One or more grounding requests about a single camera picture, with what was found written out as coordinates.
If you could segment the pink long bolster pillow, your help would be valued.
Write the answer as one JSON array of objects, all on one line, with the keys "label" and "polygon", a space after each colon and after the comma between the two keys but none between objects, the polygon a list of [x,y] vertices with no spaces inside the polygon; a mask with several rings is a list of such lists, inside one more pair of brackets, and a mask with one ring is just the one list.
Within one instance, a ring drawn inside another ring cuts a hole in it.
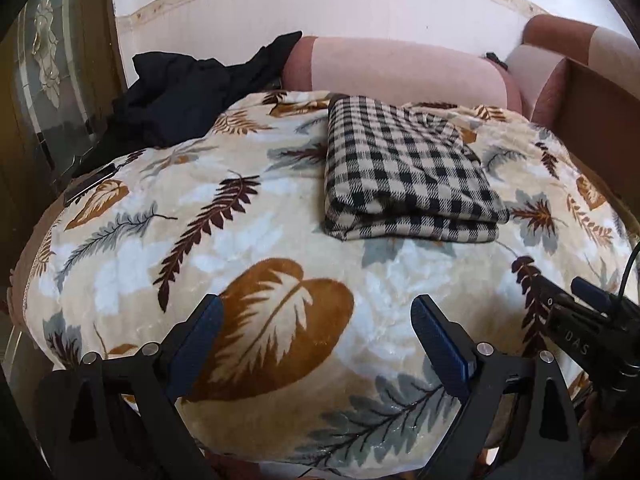
[{"label": "pink long bolster pillow", "polygon": [[282,86],[368,96],[393,105],[429,102],[523,110],[518,84],[487,58],[390,39],[305,36],[285,63]]}]

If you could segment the wooden glass cabinet door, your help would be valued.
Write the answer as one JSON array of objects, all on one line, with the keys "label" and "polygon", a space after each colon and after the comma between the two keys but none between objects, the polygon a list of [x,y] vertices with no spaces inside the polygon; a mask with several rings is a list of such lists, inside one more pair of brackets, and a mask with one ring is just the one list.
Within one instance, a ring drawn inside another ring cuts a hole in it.
[{"label": "wooden glass cabinet door", "polygon": [[1,283],[125,89],[112,0],[24,0],[1,38]]}]

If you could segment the leaf pattern cream blanket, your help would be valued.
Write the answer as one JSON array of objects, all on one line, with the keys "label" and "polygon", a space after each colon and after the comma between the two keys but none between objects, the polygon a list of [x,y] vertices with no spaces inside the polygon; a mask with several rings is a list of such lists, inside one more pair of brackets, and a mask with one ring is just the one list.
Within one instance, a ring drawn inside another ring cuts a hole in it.
[{"label": "leaf pattern cream blanket", "polygon": [[485,244],[337,240],[322,229],[326,92],[256,93],[202,138],[116,159],[42,216],[12,314],[58,367],[165,337],[203,296],[224,327],[179,412],[206,448],[352,478],[423,466],[459,403],[410,323],[415,296],[509,353],[537,350],[529,281],[639,296],[620,217],[550,131],[510,110],[422,116],[480,159],[511,213]]}]

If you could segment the dark navy garment pile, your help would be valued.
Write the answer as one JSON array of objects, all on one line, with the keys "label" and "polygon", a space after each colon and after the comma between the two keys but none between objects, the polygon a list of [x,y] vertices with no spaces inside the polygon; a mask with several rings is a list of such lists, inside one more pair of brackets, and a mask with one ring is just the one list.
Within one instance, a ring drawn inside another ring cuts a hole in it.
[{"label": "dark navy garment pile", "polygon": [[302,37],[301,32],[281,35],[249,61],[229,66],[216,58],[197,60],[179,53],[135,55],[138,80],[113,101],[104,135],[82,159],[74,176],[144,148],[171,148],[205,136],[232,104],[281,78]]}]

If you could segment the black white checkered shirt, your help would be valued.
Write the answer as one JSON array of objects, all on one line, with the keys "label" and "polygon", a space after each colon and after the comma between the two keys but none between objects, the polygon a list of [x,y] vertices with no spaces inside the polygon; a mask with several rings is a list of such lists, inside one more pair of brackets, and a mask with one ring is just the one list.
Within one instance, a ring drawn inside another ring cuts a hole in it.
[{"label": "black white checkered shirt", "polygon": [[323,229],[338,240],[490,243],[509,220],[453,122],[365,96],[330,102]]}]

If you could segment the brown wooden bed frame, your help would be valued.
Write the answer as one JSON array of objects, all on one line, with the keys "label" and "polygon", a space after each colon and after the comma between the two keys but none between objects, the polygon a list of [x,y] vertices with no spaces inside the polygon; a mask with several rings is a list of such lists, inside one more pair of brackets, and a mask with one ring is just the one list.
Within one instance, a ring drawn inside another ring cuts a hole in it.
[{"label": "brown wooden bed frame", "polygon": [[553,131],[570,154],[639,215],[639,100],[614,82],[573,60]]}]

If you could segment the black phone on bed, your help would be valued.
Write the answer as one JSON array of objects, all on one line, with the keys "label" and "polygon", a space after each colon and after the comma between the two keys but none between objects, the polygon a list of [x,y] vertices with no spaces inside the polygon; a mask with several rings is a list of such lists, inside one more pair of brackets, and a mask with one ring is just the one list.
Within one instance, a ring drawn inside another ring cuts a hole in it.
[{"label": "black phone on bed", "polygon": [[77,200],[78,197],[83,196],[85,192],[88,192],[102,181],[114,176],[116,172],[117,166],[115,164],[109,164],[94,172],[91,176],[86,177],[85,180],[75,183],[65,192],[64,205],[68,206],[70,203],[73,203],[73,201]]}]

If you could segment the small black object behind pillow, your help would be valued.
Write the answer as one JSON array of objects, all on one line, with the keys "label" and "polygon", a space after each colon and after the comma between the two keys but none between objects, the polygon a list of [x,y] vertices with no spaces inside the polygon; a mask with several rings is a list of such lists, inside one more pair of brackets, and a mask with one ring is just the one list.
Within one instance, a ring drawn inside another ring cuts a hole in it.
[{"label": "small black object behind pillow", "polygon": [[493,62],[495,64],[497,64],[498,66],[500,66],[501,68],[503,68],[504,70],[508,70],[508,66],[506,65],[505,62],[501,61],[500,58],[498,58],[497,55],[495,55],[494,52],[487,52],[485,54],[485,58],[488,59],[488,61]]}]

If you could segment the pink brown side cushion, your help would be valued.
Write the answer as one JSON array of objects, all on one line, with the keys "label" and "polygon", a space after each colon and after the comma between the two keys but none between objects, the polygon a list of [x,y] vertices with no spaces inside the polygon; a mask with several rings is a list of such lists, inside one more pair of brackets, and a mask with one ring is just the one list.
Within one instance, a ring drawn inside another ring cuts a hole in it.
[{"label": "pink brown side cushion", "polygon": [[639,114],[639,47],[605,27],[541,14],[531,18],[522,42],[506,58],[518,85],[522,113],[552,129],[575,101],[578,114]]}]

